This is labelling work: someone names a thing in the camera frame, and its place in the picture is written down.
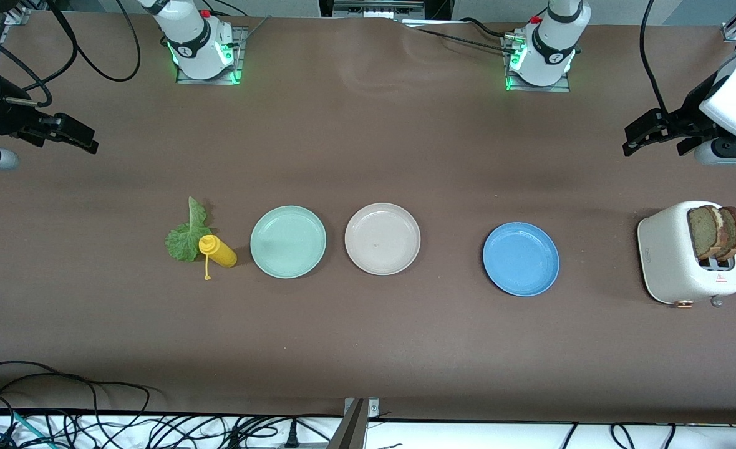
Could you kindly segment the beige plate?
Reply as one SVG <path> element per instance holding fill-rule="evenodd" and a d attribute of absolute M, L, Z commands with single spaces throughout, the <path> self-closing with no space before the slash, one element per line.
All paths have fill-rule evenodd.
<path fill-rule="evenodd" d="M 344 233 L 346 253 L 362 272 L 390 276 L 410 267 L 422 234 L 414 216 L 393 203 L 373 203 L 351 216 Z"/>

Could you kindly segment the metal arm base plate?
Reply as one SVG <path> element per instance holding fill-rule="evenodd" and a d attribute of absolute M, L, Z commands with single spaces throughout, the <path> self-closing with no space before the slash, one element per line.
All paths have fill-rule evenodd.
<path fill-rule="evenodd" d="M 248 35 L 248 26 L 234 26 L 232 28 L 232 41 L 222 53 L 229 56 L 230 62 L 216 77 L 206 80 L 191 79 L 176 66 L 176 83 L 183 85 L 240 85 Z"/>
<path fill-rule="evenodd" d="M 568 93 L 568 71 L 575 52 L 567 57 L 560 53 L 551 55 L 559 59 L 556 64 L 529 47 L 522 35 L 507 34 L 502 38 L 505 54 L 505 87 L 507 91 Z"/>

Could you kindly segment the mint green plate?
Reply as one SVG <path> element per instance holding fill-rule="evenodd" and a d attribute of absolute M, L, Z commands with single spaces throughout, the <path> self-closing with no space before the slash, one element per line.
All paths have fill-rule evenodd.
<path fill-rule="evenodd" d="M 308 208 L 273 208 L 254 225 L 250 238 L 253 261 L 264 273 L 293 279 L 310 273 L 326 252 L 326 228 Z"/>

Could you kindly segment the yellow squeeze bottle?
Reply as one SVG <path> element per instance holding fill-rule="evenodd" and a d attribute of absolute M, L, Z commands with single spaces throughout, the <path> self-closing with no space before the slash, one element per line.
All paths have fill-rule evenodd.
<path fill-rule="evenodd" d="M 206 234 L 198 241 L 198 249 L 205 256 L 205 280 L 211 279 L 209 273 L 210 262 L 224 268 L 232 268 L 237 263 L 237 255 L 222 239 L 213 234 Z"/>

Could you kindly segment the white toaster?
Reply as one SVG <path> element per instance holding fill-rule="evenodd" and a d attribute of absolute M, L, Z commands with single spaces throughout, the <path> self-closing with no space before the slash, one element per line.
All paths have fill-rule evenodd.
<path fill-rule="evenodd" d="M 687 213 L 704 205 L 723 207 L 709 201 L 684 201 L 637 225 L 645 287 L 655 301 L 675 309 L 690 309 L 704 301 L 721 307 L 726 297 L 736 293 L 736 256 L 721 263 L 695 256 Z"/>

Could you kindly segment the grey metal bracket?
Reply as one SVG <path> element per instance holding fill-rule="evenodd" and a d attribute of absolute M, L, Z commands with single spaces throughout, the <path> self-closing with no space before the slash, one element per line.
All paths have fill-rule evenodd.
<path fill-rule="evenodd" d="M 346 398 L 343 419 L 326 449 L 364 449 L 368 421 L 379 412 L 379 398 Z"/>

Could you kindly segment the green lettuce leaf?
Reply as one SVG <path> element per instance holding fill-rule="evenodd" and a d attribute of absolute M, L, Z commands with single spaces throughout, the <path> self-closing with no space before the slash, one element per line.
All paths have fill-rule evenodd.
<path fill-rule="evenodd" d="M 211 228 L 206 224 L 208 213 L 205 207 L 194 199 L 188 197 L 188 221 L 172 229 L 165 238 L 165 247 L 171 258 L 177 261 L 192 262 L 200 254 L 199 240 L 206 235 L 212 234 Z"/>

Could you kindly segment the black equipment box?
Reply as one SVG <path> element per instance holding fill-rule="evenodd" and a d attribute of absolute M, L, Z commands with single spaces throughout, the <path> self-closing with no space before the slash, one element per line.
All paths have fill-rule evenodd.
<path fill-rule="evenodd" d="M 450 20 L 453 0 L 316 0 L 323 17 Z"/>

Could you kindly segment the blue plate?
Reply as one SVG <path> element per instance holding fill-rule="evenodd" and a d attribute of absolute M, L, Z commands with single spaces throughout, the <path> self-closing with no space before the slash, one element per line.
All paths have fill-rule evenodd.
<path fill-rule="evenodd" d="M 494 228 L 482 247 L 482 266 L 502 292 L 533 297 L 547 292 L 559 275 L 558 248 L 536 225 L 511 222 Z"/>

